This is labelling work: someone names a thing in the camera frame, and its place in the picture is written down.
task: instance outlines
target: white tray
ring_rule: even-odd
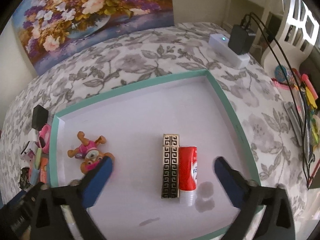
[[[50,143],[52,186],[83,176],[82,161],[67,156],[69,149],[80,145],[78,131],[92,140],[103,135],[107,143],[99,149],[113,153],[116,163],[90,215],[108,240],[205,240],[224,233],[238,209],[213,171],[215,158],[224,156],[245,178],[259,184],[260,180],[221,88],[206,70],[130,86],[56,114]],[[198,196],[197,205],[184,207],[178,199],[161,199],[164,133],[179,134],[181,146],[198,147],[197,179],[203,197]]]

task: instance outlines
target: pink marker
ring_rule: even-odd
[[[314,97],[314,99],[317,100],[317,99],[318,99],[317,92],[315,91],[313,85],[311,84],[308,75],[303,74],[303,75],[301,76],[301,79],[302,79],[302,81],[305,82],[305,84],[307,85],[307,87],[308,87],[308,89],[310,90],[310,92],[311,92],[312,96]]]

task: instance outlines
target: flower painting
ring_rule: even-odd
[[[117,36],[173,25],[172,0],[23,0],[13,26],[39,75]]]

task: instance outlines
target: screw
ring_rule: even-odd
[[[40,187],[41,190],[46,190],[46,189],[48,189],[48,188],[49,188],[49,186],[48,186],[47,184],[43,184],[43,185]]]
[[[251,186],[251,187],[257,187],[257,186],[258,186],[258,183],[257,183],[255,180],[253,180],[253,179],[248,180],[248,181],[247,181],[247,184],[248,184],[249,186]]]
[[[73,187],[73,186],[78,186],[79,184],[80,184],[79,179],[74,179],[74,180],[72,180],[72,181],[69,183],[69,185],[70,185],[71,187]]]

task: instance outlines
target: bed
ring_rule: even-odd
[[[306,208],[307,189],[301,150],[282,97],[252,58],[234,69],[208,45],[223,33],[212,23],[184,23],[126,34],[91,46],[35,78],[11,103],[0,139],[0,189],[4,203],[18,192],[20,160],[31,129],[32,109],[40,104],[52,114],[105,91],[185,71],[208,69],[225,92],[244,129],[262,186],[286,186],[297,222]],[[260,222],[258,213],[247,238]]]

